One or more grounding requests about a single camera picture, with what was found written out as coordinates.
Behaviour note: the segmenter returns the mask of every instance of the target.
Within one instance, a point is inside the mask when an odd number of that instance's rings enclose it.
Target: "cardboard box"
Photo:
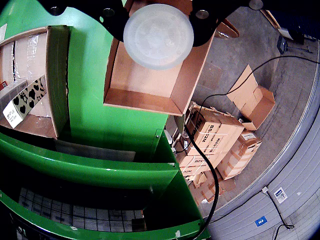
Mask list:
[[[131,15],[151,3],[172,5],[186,15],[192,10],[190,0],[137,0],[132,6],[126,4],[126,8],[131,9]],[[211,43],[212,38],[202,46],[193,47],[180,65],[168,70],[153,70],[134,62],[124,44],[113,39],[105,76],[103,104],[182,116],[196,89]]]
[[[44,88],[45,85],[46,78],[42,76],[25,87],[4,108],[3,115],[13,129],[26,118],[31,109],[47,93]]]
[[[11,99],[14,99],[27,86],[27,80],[19,79],[0,91],[0,120],[4,118],[3,111]]]
[[[66,124],[69,118],[66,82],[68,39],[68,27],[46,26],[22,32],[0,43],[1,51],[7,45],[16,46],[13,52],[15,61],[12,63],[15,69],[13,82],[27,80],[31,84],[42,75],[46,79],[47,97],[35,105],[15,130],[57,138]],[[8,62],[1,57],[1,63]],[[0,120],[0,125],[12,128],[4,118]]]
[[[224,180],[241,173],[255,155],[262,141],[250,131],[243,131],[230,152],[218,164],[217,169]]]
[[[251,72],[252,70],[248,65],[230,92],[239,87]],[[227,97],[250,120],[250,122],[243,123],[245,129],[249,131],[257,130],[275,106],[274,94],[259,86],[253,74],[239,89],[229,93]]]
[[[12,84],[14,79],[14,42],[0,43],[0,83]]]
[[[176,145],[177,152],[183,149],[180,142]],[[213,155],[206,155],[211,162]],[[180,170],[183,176],[195,176],[205,171],[210,171],[210,168],[201,155],[190,156],[185,151],[180,152],[176,156],[176,160],[179,163]]]
[[[219,195],[236,188],[236,184],[233,179],[223,181],[219,172],[217,170],[215,170],[215,172],[218,177]],[[201,183],[199,187],[196,187],[194,182],[188,186],[197,205],[199,205],[203,200],[205,203],[211,203],[215,198],[215,180],[212,172],[206,171],[204,172],[204,175],[206,177],[206,181]]]
[[[199,106],[194,106],[186,126],[191,134],[194,134],[197,146],[204,154],[210,155],[210,162],[215,168],[229,152],[245,127],[227,113],[202,108],[199,115],[199,109]],[[186,152],[188,155],[199,155],[192,144],[189,145]]]

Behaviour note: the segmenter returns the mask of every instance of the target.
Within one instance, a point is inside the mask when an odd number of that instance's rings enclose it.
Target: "translucent suction cup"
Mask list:
[[[137,10],[123,32],[127,53],[138,64],[166,70],[180,64],[194,44],[188,17],[166,4],[151,4]]]

